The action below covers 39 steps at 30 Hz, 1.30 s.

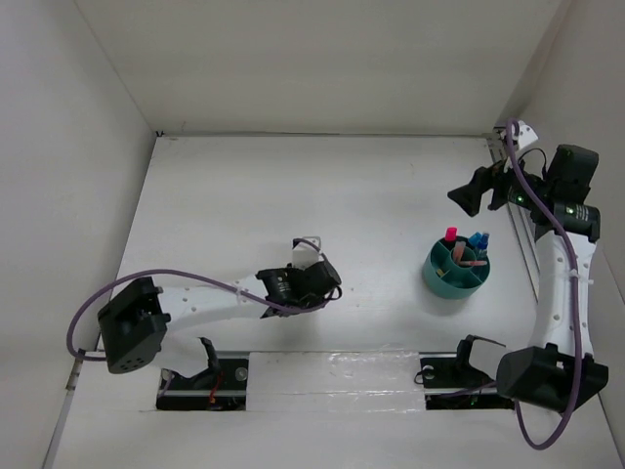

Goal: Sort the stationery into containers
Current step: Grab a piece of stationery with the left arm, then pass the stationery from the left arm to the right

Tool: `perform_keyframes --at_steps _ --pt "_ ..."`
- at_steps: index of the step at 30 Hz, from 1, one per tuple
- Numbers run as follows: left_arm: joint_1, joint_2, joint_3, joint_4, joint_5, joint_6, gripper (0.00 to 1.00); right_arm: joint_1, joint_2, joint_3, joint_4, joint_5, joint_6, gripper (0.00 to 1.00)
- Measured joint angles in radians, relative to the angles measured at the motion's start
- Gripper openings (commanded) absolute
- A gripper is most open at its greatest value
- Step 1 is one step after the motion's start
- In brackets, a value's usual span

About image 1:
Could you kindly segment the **pink capped black highlighter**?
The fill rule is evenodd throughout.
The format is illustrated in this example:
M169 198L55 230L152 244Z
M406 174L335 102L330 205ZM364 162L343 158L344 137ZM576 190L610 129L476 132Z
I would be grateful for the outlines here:
M457 241L457 228L456 227L448 227L446 229L443 242L446 245L454 246Z

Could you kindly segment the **small clear spray bottle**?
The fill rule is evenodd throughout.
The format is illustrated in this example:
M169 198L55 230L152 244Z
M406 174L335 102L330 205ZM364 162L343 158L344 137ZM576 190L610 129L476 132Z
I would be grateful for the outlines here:
M478 259L485 259L487 257L489 237L489 233L484 233L481 235L475 250Z

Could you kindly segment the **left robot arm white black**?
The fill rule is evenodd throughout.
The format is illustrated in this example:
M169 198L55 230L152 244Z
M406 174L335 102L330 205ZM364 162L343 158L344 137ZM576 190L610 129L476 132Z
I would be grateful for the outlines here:
M125 374L149 364L172 370L196 387L217 378L200 327L222 320L287 318L318 311L341 297L341 278L326 260L287 265L223 283L195 276L191 287L159 287L133 279L98 313L107 368Z

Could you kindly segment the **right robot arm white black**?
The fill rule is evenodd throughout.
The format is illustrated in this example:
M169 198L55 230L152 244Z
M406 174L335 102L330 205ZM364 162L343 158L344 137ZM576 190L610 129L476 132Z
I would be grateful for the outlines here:
M608 369L596 362L588 331L590 265L600 237L601 215L585 198L599 163L596 152L560 145L541 176L523 183L505 162L477 169L470 182L449 192L468 215L479 213L492 191L490 209L507 202L530 212L539 264L536 320L526 347L511 351L490 339L461 341L451 372L472 385L485 375L500 396L564 413L605 387Z

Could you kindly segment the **blue capped black highlighter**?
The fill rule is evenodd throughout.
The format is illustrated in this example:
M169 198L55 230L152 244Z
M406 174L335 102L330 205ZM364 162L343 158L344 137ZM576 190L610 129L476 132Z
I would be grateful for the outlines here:
M473 247L476 248L478 246L478 243L481 239L481 233L475 233L472 236L470 236L468 238L468 243Z

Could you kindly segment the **orange pen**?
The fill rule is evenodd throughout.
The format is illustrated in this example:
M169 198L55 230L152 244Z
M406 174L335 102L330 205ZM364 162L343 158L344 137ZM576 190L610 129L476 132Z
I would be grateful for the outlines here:
M459 265L460 262L462 261L465 247L466 247L465 241L457 241L455 243L453 251L452 251L452 259L455 264Z

